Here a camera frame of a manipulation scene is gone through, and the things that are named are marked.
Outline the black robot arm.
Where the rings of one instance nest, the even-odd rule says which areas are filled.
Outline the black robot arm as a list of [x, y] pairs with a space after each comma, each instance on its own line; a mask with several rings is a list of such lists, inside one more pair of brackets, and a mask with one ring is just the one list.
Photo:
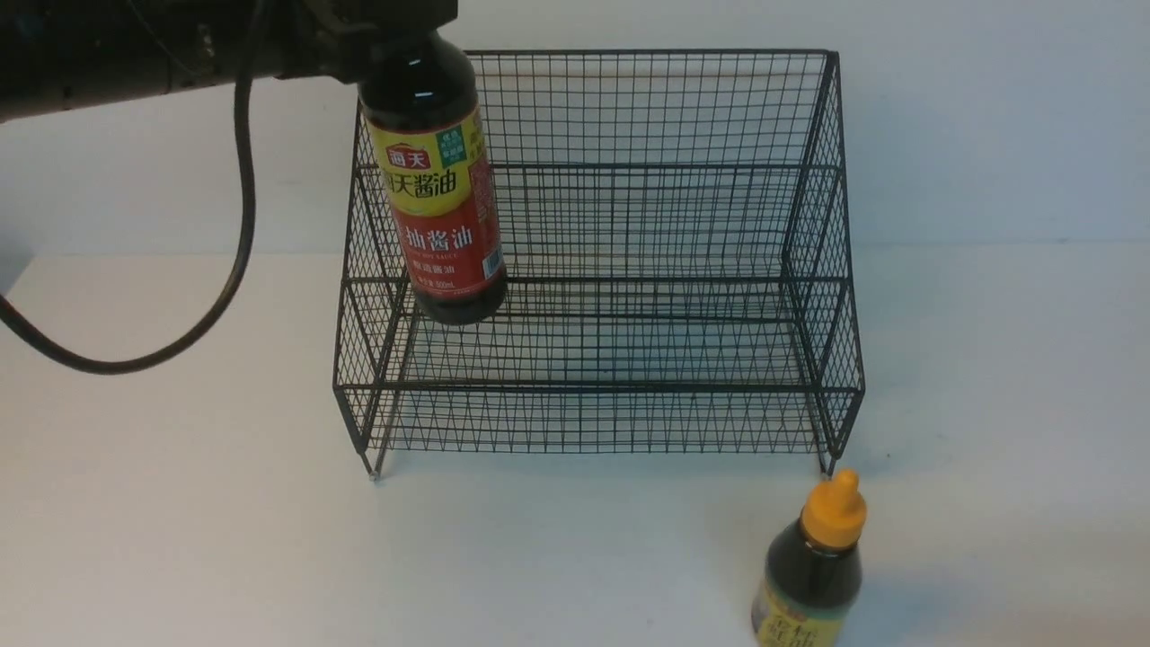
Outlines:
[[3, 121], [233, 84], [260, 7], [256, 79], [356, 83], [457, 20], [457, 1], [3, 1]]

